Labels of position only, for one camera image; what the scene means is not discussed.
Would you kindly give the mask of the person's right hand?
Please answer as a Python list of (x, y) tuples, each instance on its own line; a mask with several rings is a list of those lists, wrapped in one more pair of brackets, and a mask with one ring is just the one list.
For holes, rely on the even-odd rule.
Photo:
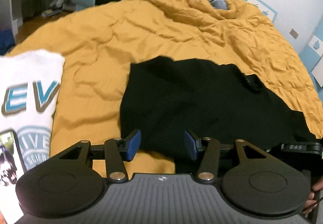
[(316, 199), (314, 199), (316, 193), (320, 190), (322, 190), (323, 186), (323, 180), (322, 177), (311, 187), (311, 192), (309, 197), (307, 198), (307, 201), (304, 205), (304, 209), (302, 211), (302, 214), (309, 214), (317, 205), (318, 202)]

